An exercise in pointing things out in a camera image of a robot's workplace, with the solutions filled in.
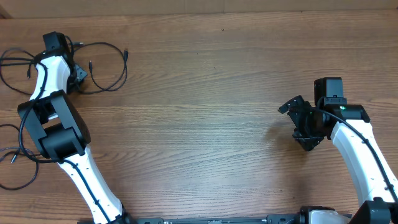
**wooden tabletop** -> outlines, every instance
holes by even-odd
[[[293,122],[277,109],[313,81],[342,77],[348,103],[362,104],[391,169],[398,174],[398,11],[267,12],[0,20],[0,52],[44,49],[42,35],[105,41],[129,50],[128,79],[116,92],[72,94],[91,134],[95,161],[134,217],[255,217],[324,205],[354,213],[358,199],[330,141],[305,152]],[[100,85],[123,69],[118,53],[87,47]],[[5,79],[35,87],[27,67],[3,68]],[[87,79],[87,90],[95,90]],[[27,101],[0,83],[0,123],[19,125]],[[0,147],[17,132],[0,129]],[[27,133],[26,147],[34,149]],[[27,182],[35,164],[0,163],[0,183]],[[56,164],[15,192],[0,189],[1,223],[76,223],[91,213]]]

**wooden table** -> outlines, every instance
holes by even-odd
[[[343,77],[349,103],[362,104],[398,174],[398,11],[268,12],[177,16],[1,20],[0,51],[35,54],[42,35],[129,49],[123,88],[70,98],[88,125],[96,163],[134,217],[201,218],[295,213],[324,205],[354,213],[358,199],[339,152],[323,141],[305,152],[278,107],[296,95],[313,103],[313,81]],[[100,85],[123,62],[106,47],[76,53],[93,61]],[[3,69],[32,91],[26,67]],[[87,79],[85,87],[94,90]],[[0,85],[0,123],[19,124],[28,100]],[[0,129],[0,147],[17,145]],[[25,133],[26,146],[34,148]],[[34,163],[0,163],[2,184],[28,181]],[[1,223],[75,223],[91,213],[56,164],[15,192],[0,190]]]

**table surface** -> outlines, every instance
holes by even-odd
[[[313,104],[313,81],[342,77],[348,103],[362,104],[391,169],[398,173],[398,11],[267,12],[0,21],[0,51],[38,53],[42,35],[129,49],[129,75],[116,92],[72,94],[91,133],[95,161],[134,217],[255,217],[324,205],[354,213],[358,199],[338,150],[323,141],[305,152],[278,107],[297,95]],[[107,47],[87,47],[100,85],[123,62]],[[26,67],[5,79],[35,87]],[[84,87],[94,90],[87,79]],[[19,125],[27,96],[0,84],[0,123]],[[17,133],[0,129],[0,147]],[[27,148],[34,148],[24,133]],[[27,182],[35,164],[0,163],[0,183]],[[75,223],[91,213],[56,164],[15,192],[0,190],[1,223]]]

